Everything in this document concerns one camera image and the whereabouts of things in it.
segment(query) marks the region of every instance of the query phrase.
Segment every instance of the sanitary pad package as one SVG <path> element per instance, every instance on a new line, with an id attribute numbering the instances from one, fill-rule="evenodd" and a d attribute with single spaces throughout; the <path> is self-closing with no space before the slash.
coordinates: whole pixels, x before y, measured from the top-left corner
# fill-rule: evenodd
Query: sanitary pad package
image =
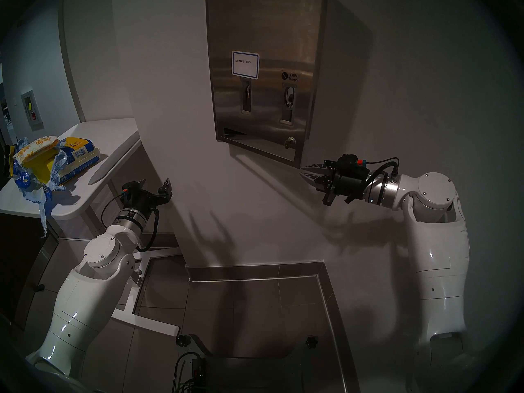
<path id="1" fill-rule="evenodd" d="M 55 136 L 39 138 L 28 143 L 27 138 L 18 141 L 18 152 L 12 157 L 13 174 L 24 198 L 39 204 L 40 219 L 47 234 L 46 203 L 52 192 L 65 190 L 63 183 L 98 162 L 100 151 L 88 139 Z"/>

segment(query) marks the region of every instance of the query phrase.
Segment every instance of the cable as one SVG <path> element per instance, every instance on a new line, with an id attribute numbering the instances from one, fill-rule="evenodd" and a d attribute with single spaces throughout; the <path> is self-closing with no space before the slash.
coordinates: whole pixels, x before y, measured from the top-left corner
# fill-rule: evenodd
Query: cable
<path id="1" fill-rule="evenodd" d="M 377 165 L 379 163 L 384 163 L 384 162 L 387 162 L 387 161 L 393 160 L 393 159 L 397 159 L 397 169 L 398 169 L 398 167 L 400 166 L 400 159 L 397 158 L 396 156 L 392 157 L 392 158 L 389 158 L 389 159 L 379 160 L 378 162 L 368 162 L 368 161 L 366 161 L 366 164 L 367 165 Z"/>
<path id="2" fill-rule="evenodd" d="M 139 251 L 139 252 L 145 252 L 147 251 L 151 245 L 153 244 L 153 242 L 155 241 L 155 237 L 157 236 L 157 229 L 158 229 L 158 219 L 160 218 L 160 212 L 158 211 L 158 209 L 155 209 L 155 228 L 153 229 L 153 234 L 151 235 L 151 239 L 149 240 L 149 243 L 147 244 L 147 246 L 143 249 L 140 249 L 138 246 L 136 247 L 136 250 Z"/>
<path id="3" fill-rule="evenodd" d="M 122 196 L 124 195 L 124 191 L 123 191 L 122 193 L 120 193 L 119 195 L 116 195 L 115 197 L 113 197 L 112 199 L 110 199 L 110 200 L 109 200 L 109 203 L 107 203 L 107 204 L 105 205 L 104 209 L 102 210 L 102 214 L 100 214 L 100 221 L 102 221 L 102 225 L 104 226 L 105 229 L 107 229 L 107 225 L 104 224 L 104 211 L 105 211 L 105 209 L 107 208 L 107 206 L 108 206 L 109 204 L 111 204 L 111 202 L 112 202 L 113 200 L 116 200 L 117 198 L 122 197 Z"/>
<path id="4" fill-rule="evenodd" d="M 180 355 L 180 356 L 178 357 L 178 359 L 177 359 L 177 363 L 176 363 L 176 365 L 174 365 L 173 388 L 171 389 L 171 393 L 174 393 L 174 386 L 175 386 L 175 384 L 176 384 L 176 382 L 177 382 L 178 364 L 180 363 L 180 360 L 181 360 L 183 357 L 185 357 L 186 355 L 189 355 L 189 354 L 195 355 L 198 359 L 200 359 L 200 355 L 199 355 L 198 353 L 196 353 L 196 352 L 186 352 L 186 353 L 184 353 L 184 354 L 182 354 L 182 355 Z"/>

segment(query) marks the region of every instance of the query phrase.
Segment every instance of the blue bordered label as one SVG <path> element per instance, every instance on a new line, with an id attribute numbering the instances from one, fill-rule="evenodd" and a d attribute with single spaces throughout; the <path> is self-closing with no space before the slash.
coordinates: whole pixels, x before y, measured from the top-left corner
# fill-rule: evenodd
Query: blue bordered label
<path id="1" fill-rule="evenodd" d="M 258 65 L 260 56 L 258 53 L 231 52 L 231 73 L 235 76 L 258 79 Z"/>

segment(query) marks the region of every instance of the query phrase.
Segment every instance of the plastic bag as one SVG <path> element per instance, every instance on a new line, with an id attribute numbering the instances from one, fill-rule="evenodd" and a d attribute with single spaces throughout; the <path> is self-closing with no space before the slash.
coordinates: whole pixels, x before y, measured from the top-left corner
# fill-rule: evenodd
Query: plastic bag
<path id="1" fill-rule="evenodd" d="M 22 138 L 17 143 L 17 148 L 22 149 L 28 145 L 28 139 Z M 51 169 L 50 179 L 47 183 L 41 183 L 30 169 L 25 169 L 17 161 L 15 161 L 13 168 L 13 179 L 22 192 L 26 200 L 38 204 L 40 212 L 40 221 L 42 222 L 43 237 L 47 235 L 47 221 L 46 221 L 46 203 L 52 200 L 53 191 L 63 191 L 65 187 L 60 185 L 60 176 L 58 172 L 62 170 L 67 164 L 67 155 L 64 151 L 59 151 L 54 157 L 53 167 Z"/>

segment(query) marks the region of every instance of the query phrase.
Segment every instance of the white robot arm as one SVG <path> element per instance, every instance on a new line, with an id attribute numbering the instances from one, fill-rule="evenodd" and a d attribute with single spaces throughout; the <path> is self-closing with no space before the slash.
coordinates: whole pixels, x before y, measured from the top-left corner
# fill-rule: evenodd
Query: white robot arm
<path id="1" fill-rule="evenodd" d="M 37 368 L 78 379 L 89 344 L 106 326 L 135 269 L 133 251 L 147 220 L 157 206 L 171 198 L 167 179 L 151 194 L 143 181 L 123 186 L 124 208 L 106 232 L 92 239 L 82 261 L 60 287 L 54 303 L 51 327 L 42 346 L 27 357 Z"/>
<path id="2" fill-rule="evenodd" d="M 461 334 L 464 325 L 464 283 L 470 260 L 468 232 L 460 200 L 451 179 L 429 172 L 412 178 L 398 175 L 393 159 L 375 171 L 355 155 L 302 168 L 301 176 L 325 193 L 330 206 L 337 195 L 403 210 L 408 250 L 420 291 L 422 328 L 416 347 L 419 374 L 441 364 L 432 359 L 432 338 Z M 393 167 L 392 173 L 384 170 Z"/>

